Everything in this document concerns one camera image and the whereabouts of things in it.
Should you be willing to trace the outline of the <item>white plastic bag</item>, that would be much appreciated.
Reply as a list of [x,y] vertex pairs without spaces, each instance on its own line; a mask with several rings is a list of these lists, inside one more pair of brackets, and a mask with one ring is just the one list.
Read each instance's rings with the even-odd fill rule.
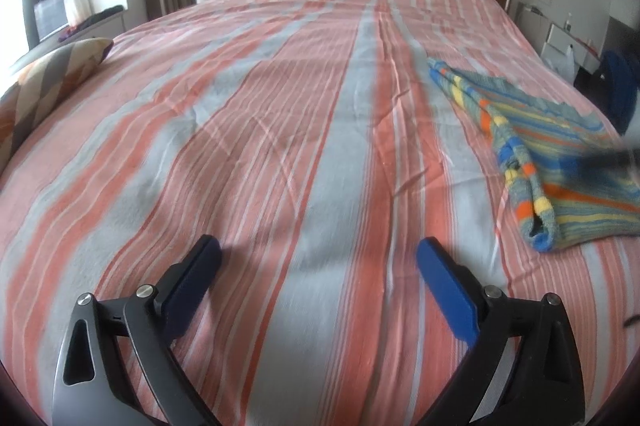
[[573,45],[570,44],[564,52],[561,52],[555,46],[546,42],[542,47],[540,57],[565,82],[574,83],[577,70]]

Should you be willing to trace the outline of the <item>striped knit sweater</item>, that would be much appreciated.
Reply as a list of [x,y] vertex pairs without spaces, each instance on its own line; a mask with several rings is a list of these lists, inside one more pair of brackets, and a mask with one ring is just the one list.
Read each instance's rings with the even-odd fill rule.
[[529,95],[502,77],[429,58],[436,86],[488,138],[516,222],[539,253],[639,233],[639,185],[626,168],[591,167],[613,142],[596,114]]

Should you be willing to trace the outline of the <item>blue fluffy garment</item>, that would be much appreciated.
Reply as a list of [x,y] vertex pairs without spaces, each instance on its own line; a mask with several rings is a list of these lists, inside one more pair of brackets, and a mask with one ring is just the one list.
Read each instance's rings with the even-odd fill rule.
[[616,131],[627,132],[634,117],[639,90],[639,57],[636,54],[606,51],[599,68],[608,87],[604,115]]

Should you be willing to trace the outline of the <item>chevron patterned pillow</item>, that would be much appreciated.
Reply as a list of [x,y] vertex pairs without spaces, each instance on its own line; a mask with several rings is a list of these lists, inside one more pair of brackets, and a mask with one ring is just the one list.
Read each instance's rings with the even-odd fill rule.
[[29,134],[96,71],[113,45],[107,38],[76,41],[14,74],[1,97],[1,170]]

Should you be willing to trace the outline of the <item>pink striped bed sheet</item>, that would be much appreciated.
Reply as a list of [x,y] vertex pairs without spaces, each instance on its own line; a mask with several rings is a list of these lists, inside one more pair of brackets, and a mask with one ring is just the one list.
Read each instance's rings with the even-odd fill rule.
[[564,301],[594,414],[639,349],[639,242],[555,255],[518,229],[439,58],[592,106],[494,0],[213,0],[122,34],[1,180],[1,360],[43,419],[76,298],[224,266],[175,354],[227,425],[411,425],[463,357],[416,270]]

